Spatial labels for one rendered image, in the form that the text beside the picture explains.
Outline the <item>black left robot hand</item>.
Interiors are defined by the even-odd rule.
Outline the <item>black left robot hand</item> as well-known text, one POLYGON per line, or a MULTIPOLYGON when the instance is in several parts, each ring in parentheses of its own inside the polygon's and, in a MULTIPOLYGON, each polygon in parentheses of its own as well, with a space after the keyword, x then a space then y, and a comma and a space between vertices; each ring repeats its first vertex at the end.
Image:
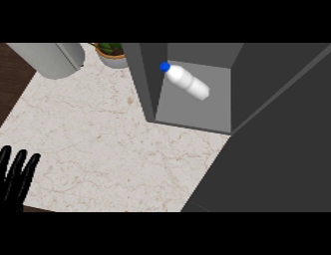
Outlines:
POLYGON ((4 145, 0 150, 0 213, 23 211, 41 154, 35 153, 30 158, 26 156, 26 149, 20 149, 16 156, 11 156, 10 145, 4 145))

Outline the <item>dark grey cabinet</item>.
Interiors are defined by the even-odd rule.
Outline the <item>dark grey cabinet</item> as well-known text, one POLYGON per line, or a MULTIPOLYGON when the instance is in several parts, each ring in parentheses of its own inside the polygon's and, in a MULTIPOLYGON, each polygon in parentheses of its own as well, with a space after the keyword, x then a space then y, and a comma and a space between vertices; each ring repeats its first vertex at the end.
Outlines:
POLYGON ((231 66, 242 43, 124 43, 122 47, 147 122, 231 133, 231 66), (169 82, 162 62, 181 66, 208 85, 203 100, 169 82))

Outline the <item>white water bottle blue cap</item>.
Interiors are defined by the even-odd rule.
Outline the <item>white water bottle blue cap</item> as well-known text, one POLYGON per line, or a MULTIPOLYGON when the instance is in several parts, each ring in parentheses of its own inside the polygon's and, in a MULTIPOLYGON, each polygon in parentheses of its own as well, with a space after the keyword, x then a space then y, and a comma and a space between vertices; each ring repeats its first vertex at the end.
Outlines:
POLYGON ((169 82, 183 89, 197 100, 209 96, 209 87, 199 78, 178 65, 161 62, 159 70, 165 73, 169 82))

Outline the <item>dark grey cabinet door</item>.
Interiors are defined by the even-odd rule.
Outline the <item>dark grey cabinet door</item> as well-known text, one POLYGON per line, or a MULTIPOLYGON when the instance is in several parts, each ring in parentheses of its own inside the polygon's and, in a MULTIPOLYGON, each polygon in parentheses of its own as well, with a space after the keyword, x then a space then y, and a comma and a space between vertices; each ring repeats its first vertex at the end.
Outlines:
POLYGON ((181 210, 331 211, 331 53, 229 138, 181 210))

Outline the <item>grey cylindrical appliance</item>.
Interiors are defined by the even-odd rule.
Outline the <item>grey cylindrical appliance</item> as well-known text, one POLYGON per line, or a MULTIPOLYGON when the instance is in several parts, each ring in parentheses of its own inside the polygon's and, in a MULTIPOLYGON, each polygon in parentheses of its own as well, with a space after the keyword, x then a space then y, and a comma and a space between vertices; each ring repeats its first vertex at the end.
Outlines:
POLYGON ((7 46, 47 79, 63 79, 84 67, 85 51, 79 43, 8 43, 7 46))

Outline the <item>potted green plant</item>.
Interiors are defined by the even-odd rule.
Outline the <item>potted green plant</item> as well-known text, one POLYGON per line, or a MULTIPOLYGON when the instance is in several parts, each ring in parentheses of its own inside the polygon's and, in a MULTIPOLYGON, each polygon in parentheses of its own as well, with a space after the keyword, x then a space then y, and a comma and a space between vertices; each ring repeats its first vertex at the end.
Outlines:
POLYGON ((128 66, 126 55, 121 43, 92 43, 103 64, 112 69, 128 66))

